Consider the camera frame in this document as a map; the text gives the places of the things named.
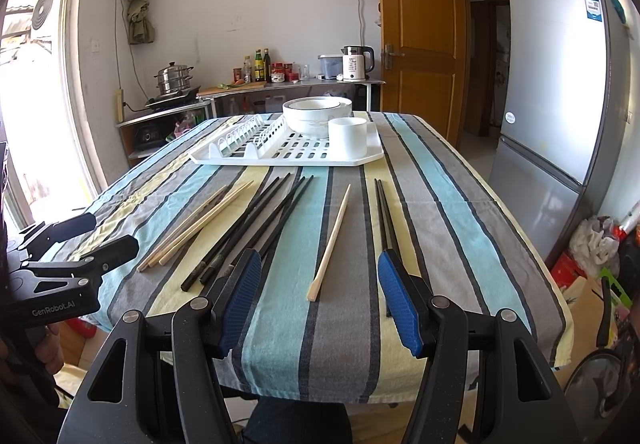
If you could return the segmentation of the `person's left hand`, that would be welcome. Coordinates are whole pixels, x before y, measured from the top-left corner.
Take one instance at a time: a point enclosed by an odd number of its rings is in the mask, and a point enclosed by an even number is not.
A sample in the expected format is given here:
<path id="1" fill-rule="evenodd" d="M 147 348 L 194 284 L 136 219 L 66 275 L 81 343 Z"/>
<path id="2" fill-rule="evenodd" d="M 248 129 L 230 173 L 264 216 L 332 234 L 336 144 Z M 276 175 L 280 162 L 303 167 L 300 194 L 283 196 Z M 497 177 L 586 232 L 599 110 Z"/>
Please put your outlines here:
<path id="1" fill-rule="evenodd" d="M 38 360 L 44 365 L 47 373 L 52 376 L 56 375 L 64 366 L 60 332 L 60 323 L 51 323 L 51 325 L 48 325 L 46 335 L 35 349 Z"/>

